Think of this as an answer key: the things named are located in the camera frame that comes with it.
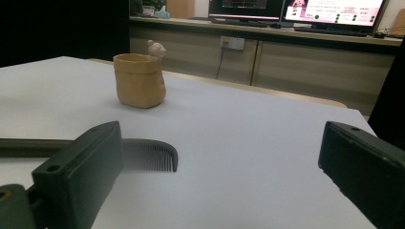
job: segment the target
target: white tabletop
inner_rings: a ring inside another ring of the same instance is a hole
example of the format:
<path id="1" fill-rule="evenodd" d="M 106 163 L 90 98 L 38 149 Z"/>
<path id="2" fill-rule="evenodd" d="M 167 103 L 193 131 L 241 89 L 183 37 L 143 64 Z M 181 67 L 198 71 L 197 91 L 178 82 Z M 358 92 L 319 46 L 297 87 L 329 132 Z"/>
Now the white tabletop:
<path id="1" fill-rule="evenodd" d="M 0 69 L 0 137 L 122 137 L 172 144 L 176 173 L 123 172 L 95 229 L 374 228 L 317 166 L 324 125 L 372 133 L 361 113 L 166 74 L 152 109 L 119 103 L 113 66 L 71 57 Z M 0 158 L 0 185 L 32 185 L 44 159 Z"/>

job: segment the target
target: wall socket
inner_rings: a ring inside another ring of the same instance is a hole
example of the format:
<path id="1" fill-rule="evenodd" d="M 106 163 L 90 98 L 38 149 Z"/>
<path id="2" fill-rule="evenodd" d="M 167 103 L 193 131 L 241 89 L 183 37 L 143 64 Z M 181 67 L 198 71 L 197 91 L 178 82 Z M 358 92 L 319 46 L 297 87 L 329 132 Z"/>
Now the wall socket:
<path id="1" fill-rule="evenodd" d="M 221 43 L 220 43 L 221 48 L 225 47 L 233 50 L 243 50 L 244 46 L 245 46 L 244 38 L 221 36 Z"/>

